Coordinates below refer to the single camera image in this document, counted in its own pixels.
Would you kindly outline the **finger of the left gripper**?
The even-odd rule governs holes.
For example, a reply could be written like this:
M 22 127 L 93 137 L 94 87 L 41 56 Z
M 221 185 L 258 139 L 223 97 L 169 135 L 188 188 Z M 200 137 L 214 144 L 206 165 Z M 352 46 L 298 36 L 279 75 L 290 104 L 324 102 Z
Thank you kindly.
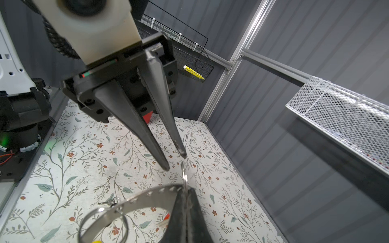
M 170 92 L 162 62 L 154 53 L 144 52 L 145 60 L 139 64 L 138 72 L 142 77 L 150 98 L 169 133 L 179 154 L 186 159 L 187 152 L 175 123 L 171 106 Z
M 110 81 L 96 88 L 93 94 L 107 111 L 141 140 L 160 167 L 169 171 L 170 166 L 162 149 L 118 82 Z

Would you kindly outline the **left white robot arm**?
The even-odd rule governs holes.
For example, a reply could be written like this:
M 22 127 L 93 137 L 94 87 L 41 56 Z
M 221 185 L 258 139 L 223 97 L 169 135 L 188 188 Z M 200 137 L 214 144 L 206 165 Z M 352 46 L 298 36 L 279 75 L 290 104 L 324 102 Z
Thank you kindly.
M 40 9 L 49 34 L 66 56 L 81 59 L 87 70 L 64 80 L 66 96 L 98 122 L 116 117 L 134 133 L 163 170 L 168 161 L 143 116 L 158 112 L 182 157 L 187 153 L 175 124 L 170 94 L 177 65 L 168 37 L 158 32 L 142 39 L 131 7 Z M 1 71 L 2 147 L 23 148 L 37 140 L 37 123 L 51 111 L 42 82 L 33 81 L 15 63 Z

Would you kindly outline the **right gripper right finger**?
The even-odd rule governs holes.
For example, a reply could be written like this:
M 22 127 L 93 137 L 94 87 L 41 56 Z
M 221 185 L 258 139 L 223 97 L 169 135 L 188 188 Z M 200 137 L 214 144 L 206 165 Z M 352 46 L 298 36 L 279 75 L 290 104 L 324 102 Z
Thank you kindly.
M 213 243 L 203 216 L 196 191 L 190 188 L 186 194 L 186 243 Z

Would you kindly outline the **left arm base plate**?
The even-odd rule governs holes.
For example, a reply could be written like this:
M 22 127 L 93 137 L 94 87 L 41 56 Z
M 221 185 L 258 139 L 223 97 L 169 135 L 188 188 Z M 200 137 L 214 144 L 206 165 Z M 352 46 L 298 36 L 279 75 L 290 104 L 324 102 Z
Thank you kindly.
M 1 182 L 18 183 L 25 176 L 52 129 L 49 118 L 10 132 L 1 131 Z

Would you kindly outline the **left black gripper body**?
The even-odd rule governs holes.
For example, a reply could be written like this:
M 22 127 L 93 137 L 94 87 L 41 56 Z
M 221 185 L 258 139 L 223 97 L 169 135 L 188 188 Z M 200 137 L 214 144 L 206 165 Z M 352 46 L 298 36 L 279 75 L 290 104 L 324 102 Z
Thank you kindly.
M 66 96 L 98 122 L 123 115 L 143 116 L 153 110 L 173 117 L 177 64 L 171 40 L 155 33 L 95 61 L 61 82 Z

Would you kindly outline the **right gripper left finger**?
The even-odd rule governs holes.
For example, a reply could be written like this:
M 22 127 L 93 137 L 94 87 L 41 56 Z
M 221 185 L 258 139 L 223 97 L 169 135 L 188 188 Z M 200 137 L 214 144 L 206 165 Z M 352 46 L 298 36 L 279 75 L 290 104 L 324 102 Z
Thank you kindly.
M 187 194 L 185 189 L 178 191 L 168 227 L 160 243 L 187 242 Z

